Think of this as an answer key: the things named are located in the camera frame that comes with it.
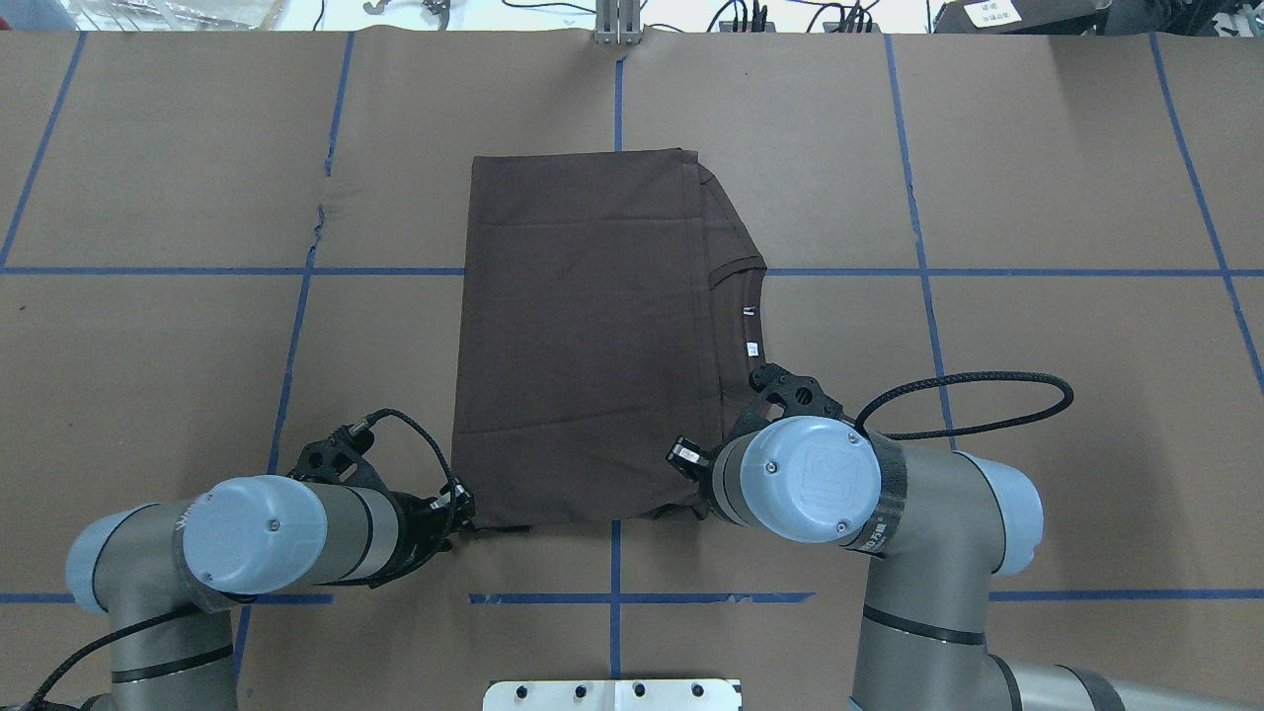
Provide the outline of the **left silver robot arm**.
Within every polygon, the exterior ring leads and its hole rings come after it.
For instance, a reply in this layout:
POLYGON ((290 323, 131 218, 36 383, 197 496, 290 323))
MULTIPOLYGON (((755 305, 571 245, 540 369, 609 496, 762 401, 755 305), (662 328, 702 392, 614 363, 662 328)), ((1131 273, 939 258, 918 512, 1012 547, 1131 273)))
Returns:
POLYGON ((276 474, 91 522, 66 562, 75 602, 109 617, 110 688, 86 710, 235 710, 233 611, 289 587, 379 587, 471 517, 460 483, 437 497, 276 474))

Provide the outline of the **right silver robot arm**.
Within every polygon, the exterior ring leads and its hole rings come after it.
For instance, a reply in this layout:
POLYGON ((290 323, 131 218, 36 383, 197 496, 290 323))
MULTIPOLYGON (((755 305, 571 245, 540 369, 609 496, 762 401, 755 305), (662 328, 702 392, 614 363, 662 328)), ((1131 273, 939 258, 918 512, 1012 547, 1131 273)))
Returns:
POLYGON ((785 417, 717 453, 678 439, 667 461, 727 521, 870 558, 852 710, 1220 708, 988 652, 991 579, 1024 571, 1043 535, 1039 493, 1012 467, 819 416, 785 417))

